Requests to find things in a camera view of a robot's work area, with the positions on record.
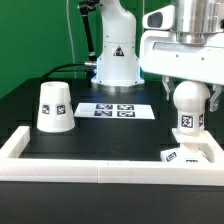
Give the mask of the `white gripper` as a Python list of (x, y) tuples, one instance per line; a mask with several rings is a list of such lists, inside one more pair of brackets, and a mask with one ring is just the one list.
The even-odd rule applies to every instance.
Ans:
[(224, 85), (224, 33), (211, 34), (205, 45), (186, 45), (169, 31), (146, 31), (140, 42), (140, 66), (144, 72), (162, 77), (166, 99), (175, 85), (171, 77), (214, 84), (209, 110), (215, 112)]

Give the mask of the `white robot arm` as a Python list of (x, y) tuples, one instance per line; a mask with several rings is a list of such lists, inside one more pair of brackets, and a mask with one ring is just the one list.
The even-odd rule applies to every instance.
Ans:
[(209, 83), (210, 109), (224, 92), (224, 0), (171, 0), (147, 13), (140, 51), (135, 51), (135, 17), (120, 0), (99, 0), (103, 50), (93, 81), (102, 86), (133, 86), (139, 72)]

